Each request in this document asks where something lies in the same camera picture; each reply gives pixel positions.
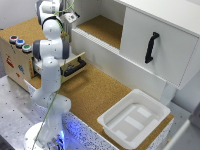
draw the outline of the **cabinet door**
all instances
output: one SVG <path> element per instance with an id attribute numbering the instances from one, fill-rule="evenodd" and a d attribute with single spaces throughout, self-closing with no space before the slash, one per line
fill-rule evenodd
<path id="1" fill-rule="evenodd" d="M 149 41 L 154 40 L 151 56 L 145 63 Z M 198 38 L 138 11 L 127 8 L 120 54 L 150 72 L 179 86 Z"/>

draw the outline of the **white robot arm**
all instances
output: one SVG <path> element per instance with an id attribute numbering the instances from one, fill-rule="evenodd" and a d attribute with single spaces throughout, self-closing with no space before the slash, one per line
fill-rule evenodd
<path id="1" fill-rule="evenodd" d="M 36 104 L 49 109 L 56 95 L 55 92 L 58 91 L 61 86 L 61 70 L 57 59 L 69 58 L 70 46 L 67 41 L 60 38 L 62 24 L 59 14 L 54 15 L 55 12 L 63 9 L 60 0 L 53 0 L 52 2 L 38 1 L 35 7 L 38 15 L 38 22 L 42 25 L 44 35 L 48 40 L 37 40 L 33 43 L 33 55 L 36 59 L 42 61 L 42 71 L 41 88 L 34 92 L 32 100 Z M 62 114 L 68 112 L 70 108 L 70 99 L 59 94 L 55 97 L 55 101 L 35 144 L 36 149 L 50 149 L 49 143 L 55 141 L 63 130 Z M 33 142 L 38 131 L 35 131 L 35 133 L 32 139 Z"/>

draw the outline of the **black handle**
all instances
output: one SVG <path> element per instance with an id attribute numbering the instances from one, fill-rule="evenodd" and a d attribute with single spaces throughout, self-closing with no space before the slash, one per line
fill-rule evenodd
<path id="1" fill-rule="evenodd" d="M 84 60 L 81 59 L 81 57 L 78 57 L 78 62 L 80 63 L 78 66 L 72 68 L 72 69 L 69 69 L 69 70 L 66 70 L 64 72 L 64 76 L 65 77 L 68 77 L 70 76 L 71 74 L 73 74 L 74 72 L 80 70 L 81 68 L 85 67 L 86 66 L 86 62 Z"/>
<path id="2" fill-rule="evenodd" d="M 157 39 L 160 35 L 156 32 L 153 32 L 153 36 L 151 37 L 150 41 L 149 41 L 149 45 L 147 48 L 147 53 L 146 53 L 146 57 L 145 57 L 145 63 L 148 64 L 149 62 L 151 62 L 153 60 L 153 57 L 151 57 L 151 53 L 153 50 L 153 46 L 154 46 L 154 40 Z"/>

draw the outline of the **brown work surface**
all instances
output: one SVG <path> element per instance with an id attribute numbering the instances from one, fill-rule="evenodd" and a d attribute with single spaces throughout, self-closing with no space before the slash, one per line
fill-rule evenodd
<path id="1" fill-rule="evenodd" d="M 17 35 L 19 39 L 24 39 L 26 44 L 29 45 L 32 45 L 36 39 L 46 39 L 42 32 L 42 26 L 38 23 L 37 17 L 0 31 L 0 36 L 7 42 L 9 42 L 9 38 L 12 35 Z"/>
<path id="2" fill-rule="evenodd" d="M 36 88 L 41 86 L 39 76 L 29 82 Z M 70 111 L 120 150 L 124 149 L 104 133 L 102 126 L 97 122 L 97 118 L 129 92 L 131 92 L 131 89 L 89 64 L 83 72 L 62 84 L 60 89 L 60 94 L 72 101 Z M 169 115 L 137 150 L 145 150 L 172 119 L 173 115 Z"/>
<path id="3" fill-rule="evenodd" d="M 89 20 L 78 28 L 120 49 L 123 26 L 103 16 Z"/>

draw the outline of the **white plastic bin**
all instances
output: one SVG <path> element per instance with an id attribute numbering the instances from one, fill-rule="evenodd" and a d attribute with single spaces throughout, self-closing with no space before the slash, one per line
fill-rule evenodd
<path id="1" fill-rule="evenodd" d="M 97 120 L 119 145 L 136 149 L 169 113 L 169 108 L 152 97 L 133 90 Z"/>

